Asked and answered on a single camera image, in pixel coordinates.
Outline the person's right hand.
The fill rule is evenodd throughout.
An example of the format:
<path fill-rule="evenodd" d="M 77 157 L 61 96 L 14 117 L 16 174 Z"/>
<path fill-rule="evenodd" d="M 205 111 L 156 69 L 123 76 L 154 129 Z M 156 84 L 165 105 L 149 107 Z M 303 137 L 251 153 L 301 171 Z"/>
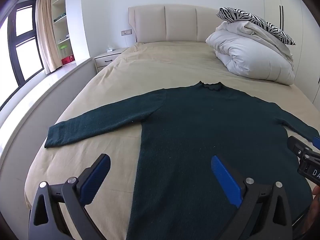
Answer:
<path fill-rule="evenodd" d="M 313 224 L 313 222 L 317 219 L 319 215 L 319 195 L 320 195 L 320 188 L 319 186 L 316 186 L 312 194 L 315 196 L 308 212 L 308 223 Z"/>

